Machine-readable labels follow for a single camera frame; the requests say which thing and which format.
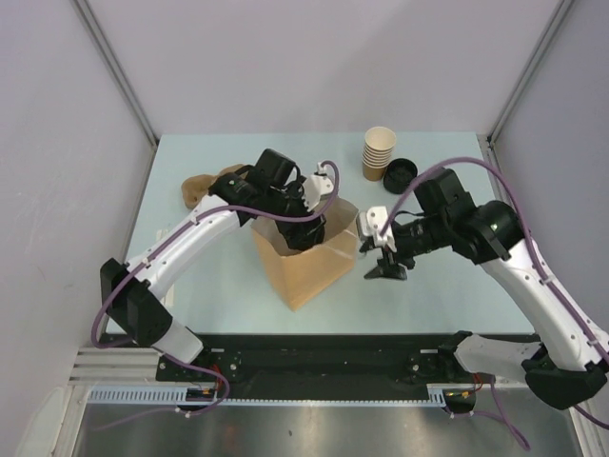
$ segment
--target light blue tabletop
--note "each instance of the light blue tabletop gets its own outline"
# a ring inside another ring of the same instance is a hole
[[[340,195],[359,209],[397,200],[362,176],[363,132],[249,135],[164,135],[147,183],[128,258],[141,253],[187,214],[180,186],[190,176],[237,163],[253,164],[265,148],[294,159],[303,174],[317,162],[334,160],[341,170]],[[399,132],[395,157],[419,170],[449,157],[481,158],[470,132]],[[485,170],[458,165],[463,186],[477,204],[494,198]],[[405,209],[418,211],[413,199]],[[268,283],[249,226],[203,252],[166,298],[170,312],[204,333],[530,333],[531,325],[512,299],[480,267],[450,248],[418,257],[408,280],[365,281],[376,253],[300,310],[291,311]],[[121,330],[108,324],[108,332]]]

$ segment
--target shiny floor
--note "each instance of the shiny floor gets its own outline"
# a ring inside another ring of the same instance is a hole
[[[496,411],[490,392],[480,394],[477,409]],[[220,407],[191,419],[159,412],[94,431],[149,407],[91,405],[74,456],[581,456],[568,414],[526,389],[503,390],[501,398],[531,452],[503,425],[451,420],[436,408]]]

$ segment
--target white wall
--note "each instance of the white wall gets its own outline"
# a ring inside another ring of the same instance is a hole
[[[69,376],[152,152],[68,0],[0,4],[0,455]]]
[[[498,143],[545,258],[609,329],[609,2],[578,2]],[[609,421],[609,387],[602,407]]]
[[[559,0],[91,0],[157,133],[487,133]]]

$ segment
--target black plastic lid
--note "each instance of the black plastic lid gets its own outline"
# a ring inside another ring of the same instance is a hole
[[[391,193],[403,193],[418,173],[417,166],[408,159],[393,160],[384,173],[383,186]]]

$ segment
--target stack of paper cups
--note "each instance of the stack of paper cups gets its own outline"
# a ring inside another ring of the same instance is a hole
[[[387,127],[373,127],[365,133],[363,146],[363,177],[369,181],[379,181],[391,161],[396,146],[396,134]]]

